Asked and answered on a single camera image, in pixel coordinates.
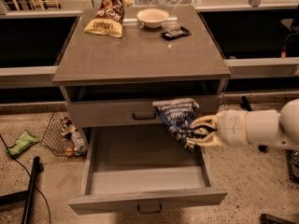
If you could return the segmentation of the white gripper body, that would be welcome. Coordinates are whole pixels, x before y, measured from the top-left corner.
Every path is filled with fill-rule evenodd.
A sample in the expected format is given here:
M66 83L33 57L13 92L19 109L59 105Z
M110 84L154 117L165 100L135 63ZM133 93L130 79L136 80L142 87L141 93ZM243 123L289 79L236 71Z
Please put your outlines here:
M245 146L245 116L247 111L225 110L217 114L217 133L220 140L230 147Z

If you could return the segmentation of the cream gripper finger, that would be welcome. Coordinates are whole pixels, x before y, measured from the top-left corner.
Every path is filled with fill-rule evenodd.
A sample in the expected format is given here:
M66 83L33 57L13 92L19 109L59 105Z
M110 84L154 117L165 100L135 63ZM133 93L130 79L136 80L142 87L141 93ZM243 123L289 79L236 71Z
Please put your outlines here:
M200 126L207 126L211 129L216 129L217 128L217 117L214 115L203 116L203 117L200 117L200 118L194 120L191 124L192 129L196 129L197 127L200 127Z
M205 138L197 139L195 141L195 144L201 147L214 147L214 146L221 146L222 141L218 137L217 133L213 132L207 135Z

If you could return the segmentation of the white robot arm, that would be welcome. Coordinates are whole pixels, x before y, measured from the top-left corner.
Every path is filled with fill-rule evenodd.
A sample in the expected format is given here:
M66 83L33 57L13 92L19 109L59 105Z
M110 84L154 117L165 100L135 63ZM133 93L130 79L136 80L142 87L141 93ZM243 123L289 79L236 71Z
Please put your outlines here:
M196 119L187 146L269 146L299 149L299 100L285 104L280 112L225 110Z

